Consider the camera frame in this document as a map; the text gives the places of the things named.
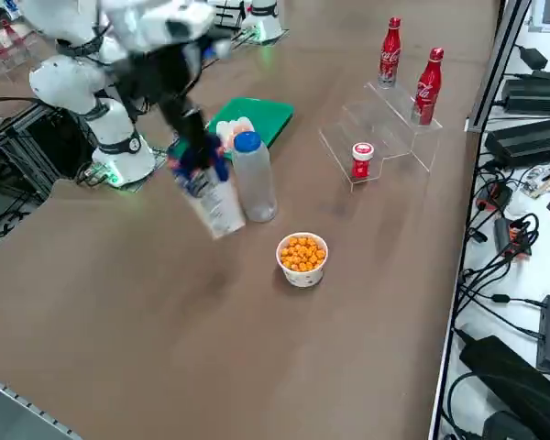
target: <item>acrylic step display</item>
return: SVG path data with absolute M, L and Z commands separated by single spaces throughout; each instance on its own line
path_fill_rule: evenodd
M 385 160 L 413 155 L 430 172 L 438 150 L 442 126 L 433 119 L 427 126 L 412 121 L 413 98 L 398 83 L 383 89 L 370 82 L 363 89 L 362 101 L 345 104 L 338 120 L 320 128 L 323 143 L 351 184 L 375 181 L 381 177 Z M 353 147 L 368 143 L 374 147 L 368 176 L 356 177 Z
M 0 27 L 0 79 L 8 78 L 8 73 L 18 66 L 34 62 L 34 48 L 38 37 L 26 26 L 1 20 Z
M 383 160 L 388 151 L 377 134 L 360 125 L 345 107 L 335 123 L 320 128 L 320 138 L 350 183 L 351 191 L 356 184 L 375 181 L 381 177 Z M 366 175 L 353 172 L 353 149 L 360 144 L 369 144 L 374 148 L 372 157 L 368 160 Z

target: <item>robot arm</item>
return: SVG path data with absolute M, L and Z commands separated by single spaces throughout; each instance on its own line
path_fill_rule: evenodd
M 204 119 L 187 93 L 200 78 L 204 52 L 213 48 L 220 57 L 229 51 L 230 33 L 213 26 L 214 8 L 193 0 L 161 5 L 149 0 L 100 0 L 98 5 L 101 9 L 94 12 L 93 7 L 78 7 L 70 0 L 21 2 L 27 20 L 57 39 L 60 49 L 60 55 L 30 74 L 35 94 L 85 120 L 98 139 L 93 159 L 111 171 L 109 182 L 114 186 L 146 177 L 155 160 L 125 107 L 114 99 L 96 97 L 107 82 L 103 67 L 115 75 L 119 90 L 131 91 L 131 99 L 158 104 L 168 124 L 187 139 L 192 164 L 208 168 L 212 151 Z M 101 12 L 110 21 L 105 30 L 115 38 L 94 25 Z

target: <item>water bottle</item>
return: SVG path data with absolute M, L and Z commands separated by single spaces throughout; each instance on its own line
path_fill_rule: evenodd
M 277 200 L 267 147 L 258 133 L 240 133 L 235 137 L 232 156 L 245 214 L 253 222 L 268 222 L 277 213 Z

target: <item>red bottle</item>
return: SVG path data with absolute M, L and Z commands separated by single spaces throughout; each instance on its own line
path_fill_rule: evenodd
M 444 58 L 444 49 L 433 48 L 430 51 L 428 65 L 425 66 L 420 80 L 418 81 L 418 91 L 415 94 L 413 103 L 412 121 L 420 126 L 429 126 L 434 115 L 434 108 L 438 93 L 442 86 L 442 73 L 440 65 Z
M 400 63 L 402 53 L 402 41 L 400 40 L 400 25 L 402 20 L 393 16 L 389 20 L 389 31 L 381 48 L 381 61 L 379 64 L 379 85 L 383 88 L 393 87 L 397 80 L 397 66 Z

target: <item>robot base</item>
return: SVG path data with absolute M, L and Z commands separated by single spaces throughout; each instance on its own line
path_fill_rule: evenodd
M 128 183 L 140 181 L 155 170 L 155 155 L 147 141 L 140 137 L 141 147 L 136 154 L 106 154 L 99 148 L 93 153 L 94 164 L 103 165 L 108 173 L 107 183 L 120 188 Z

